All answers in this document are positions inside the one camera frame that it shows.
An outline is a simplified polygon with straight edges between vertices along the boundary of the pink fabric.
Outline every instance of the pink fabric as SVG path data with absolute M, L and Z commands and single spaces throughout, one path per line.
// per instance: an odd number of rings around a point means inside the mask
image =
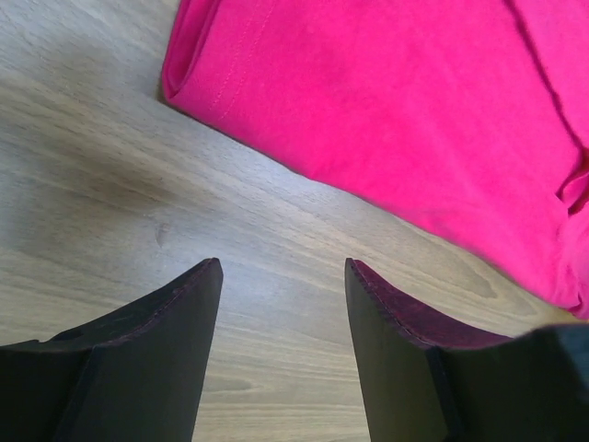
M 182 0 L 169 102 L 589 318 L 583 0 Z

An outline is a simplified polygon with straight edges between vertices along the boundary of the pink cloth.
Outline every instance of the pink cloth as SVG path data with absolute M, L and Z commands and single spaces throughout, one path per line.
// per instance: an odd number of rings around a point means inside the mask
M 169 102 L 589 318 L 583 0 L 182 0 Z

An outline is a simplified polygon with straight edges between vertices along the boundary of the fabric fold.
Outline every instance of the fabric fold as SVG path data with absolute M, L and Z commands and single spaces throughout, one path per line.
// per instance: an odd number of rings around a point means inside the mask
M 164 92 L 194 118 L 589 318 L 583 147 L 508 6 L 182 0 Z M 565 114 L 583 125 L 566 88 Z

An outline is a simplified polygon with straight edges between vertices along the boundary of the wood grain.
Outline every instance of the wood grain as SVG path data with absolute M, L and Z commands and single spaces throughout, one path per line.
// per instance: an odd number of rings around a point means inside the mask
M 346 257 L 494 332 L 572 320 L 159 102 L 177 6 L 0 4 L 0 343 L 47 339 L 217 256 L 225 285 L 195 440 L 355 442 L 368 435 Z

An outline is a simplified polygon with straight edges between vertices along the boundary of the burgundy suede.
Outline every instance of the burgundy suede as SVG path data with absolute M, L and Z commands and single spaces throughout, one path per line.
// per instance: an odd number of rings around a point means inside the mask
M 423 304 L 389 284 L 361 261 L 353 260 L 352 269 L 386 321 L 420 348 L 472 349 L 511 341 L 507 336 L 471 327 Z

